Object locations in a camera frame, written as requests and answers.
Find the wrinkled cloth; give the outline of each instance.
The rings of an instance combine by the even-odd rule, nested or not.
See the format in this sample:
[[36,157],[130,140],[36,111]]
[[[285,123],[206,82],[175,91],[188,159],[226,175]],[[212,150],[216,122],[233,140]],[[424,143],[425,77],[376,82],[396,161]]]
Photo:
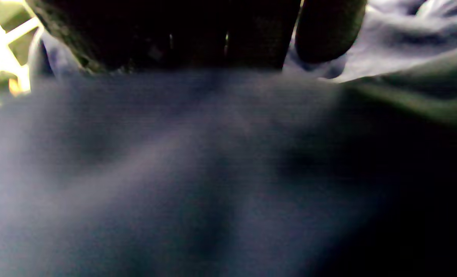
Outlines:
[[457,49],[457,0],[370,0],[355,44],[323,65],[301,62],[293,43],[283,68],[289,73],[343,82],[404,70]]
[[457,276],[457,47],[424,58],[40,75],[0,107],[0,276]]

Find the blue fabric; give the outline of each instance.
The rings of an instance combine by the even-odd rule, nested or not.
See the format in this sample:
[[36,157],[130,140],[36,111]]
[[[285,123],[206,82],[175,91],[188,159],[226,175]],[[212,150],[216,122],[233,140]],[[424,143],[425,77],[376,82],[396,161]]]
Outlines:
[[418,11],[425,17],[451,17],[457,16],[457,0],[430,0]]
[[34,79],[48,76],[62,78],[81,74],[80,67],[71,51],[44,29],[33,38],[29,49],[30,85]]
[[453,40],[345,83],[47,55],[0,107],[0,276],[457,276]]
[[425,2],[445,2],[445,0],[369,0],[368,5],[382,13],[405,16],[415,15]]
[[431,4],[437,8],[416,16],[370,10],[336,81],[404,70],[457,49],[457,14],[442,15],[443,7],[453,9],[457,1],[429,0],[420,10]]

